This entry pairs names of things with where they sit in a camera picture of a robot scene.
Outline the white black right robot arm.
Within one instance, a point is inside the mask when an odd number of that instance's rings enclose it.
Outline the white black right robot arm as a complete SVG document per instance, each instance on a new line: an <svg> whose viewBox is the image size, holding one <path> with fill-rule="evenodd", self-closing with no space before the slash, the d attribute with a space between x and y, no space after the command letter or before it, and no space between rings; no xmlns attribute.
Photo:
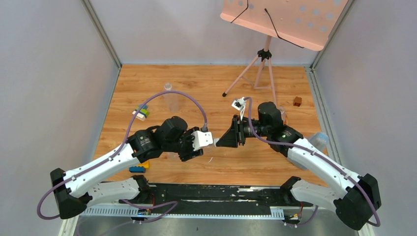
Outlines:
<svg viewBox="0 0 417 236"><path fill-rule="evenodd" d="M257 138L327 184L323 187L291 177L281 186L283 203L291 206L297 201L306 202L331 210L356 231L366 224L380 226L376 211L382 202L375 177L361 176L327 157L301 133L284 124L282 112L273 102L261 103L257 111L257 119L251 115L234 115L230 128L214 140L215 146L238 148L247 138Z"/></svg>

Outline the clear bottle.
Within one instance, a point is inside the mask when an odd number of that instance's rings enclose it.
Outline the clear bottle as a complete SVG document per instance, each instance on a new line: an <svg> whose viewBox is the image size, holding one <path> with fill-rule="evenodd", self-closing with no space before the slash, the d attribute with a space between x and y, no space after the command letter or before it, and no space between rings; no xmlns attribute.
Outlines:
<svg viewBox="0 0 417 236"><path fill-rule="evenodd" d="M215 144L211 144L209 146L203 147L201 148L201 150L204 152L204 154L208 154L214 151L214 149L216 148ZM179 154L175 153L175 152L167 152L165 153L166 157L169 159L179 159Z"/></svg>
<svg viewBox="0 0 417 236"><path fill-rule="evenodd" d="M173 86L170 83L165 83L164 85L164 89L166 91L172 91ZM172 113L176 113L179 111L179 97L178 94L176 93L166 93L163 95L165 102L167 103L168 109L172 112Z"/></svg>

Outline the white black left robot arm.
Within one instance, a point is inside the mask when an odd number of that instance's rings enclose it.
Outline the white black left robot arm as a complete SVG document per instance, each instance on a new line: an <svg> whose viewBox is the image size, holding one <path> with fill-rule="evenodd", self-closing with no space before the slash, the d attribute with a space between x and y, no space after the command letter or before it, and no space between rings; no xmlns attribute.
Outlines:
<svg viewBox="0 0 417 236"><path fill-rule="evenodd" d="M213 144L207 129L188 128L180 117L166 119L161 125L138 130L119 146L79 168L50 173L60 219L69 219L88 207L119 200L145 203L150 186L143 175L119 182L106 179L124 169L159 158L164 152L176 153L182 162L203 155L203 148Z"/></svg>

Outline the orange label plastic bottle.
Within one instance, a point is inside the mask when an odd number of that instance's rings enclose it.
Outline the orange label plastic bottle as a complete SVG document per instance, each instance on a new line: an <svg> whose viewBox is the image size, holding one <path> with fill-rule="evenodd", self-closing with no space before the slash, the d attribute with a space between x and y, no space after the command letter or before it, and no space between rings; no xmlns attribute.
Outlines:
<svg viewBox="0 0 417 236"><path fill-rule="evenodd" d="M281 113L281 119L283 121L283 124L288 124L288 116L287 116L285 108L280 106L280 107L278 107L278 110Z"/></svg>

